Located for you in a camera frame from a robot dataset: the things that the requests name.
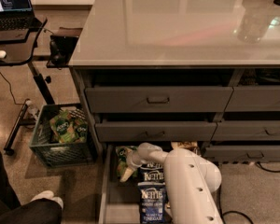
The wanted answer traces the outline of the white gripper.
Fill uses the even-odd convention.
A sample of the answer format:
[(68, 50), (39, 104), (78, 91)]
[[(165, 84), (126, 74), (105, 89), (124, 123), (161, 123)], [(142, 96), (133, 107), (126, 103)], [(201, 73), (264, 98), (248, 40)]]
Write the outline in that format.
[(135, 169), (141, 167), (143, 164), (146, 164), (147, 161), (142, 158), (137, 150), (131, 150), (130, 148), (124, 148), (122, 155), (126, 158), (127, 167), (120, 178), (120, 182), (126, 182), (134, 173)]

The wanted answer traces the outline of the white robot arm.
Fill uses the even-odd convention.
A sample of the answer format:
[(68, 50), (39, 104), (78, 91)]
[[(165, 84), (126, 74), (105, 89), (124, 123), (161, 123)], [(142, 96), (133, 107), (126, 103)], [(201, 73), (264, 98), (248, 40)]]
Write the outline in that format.
[(222, 176), (212, 162), (184, 148), (165, 152), (150, 143), (130, 151), (126, 162), (121, 182), (143, 164), (155, 162), (163, 166), (174, 224), (223, 224), (212, 196), (220, 187)]

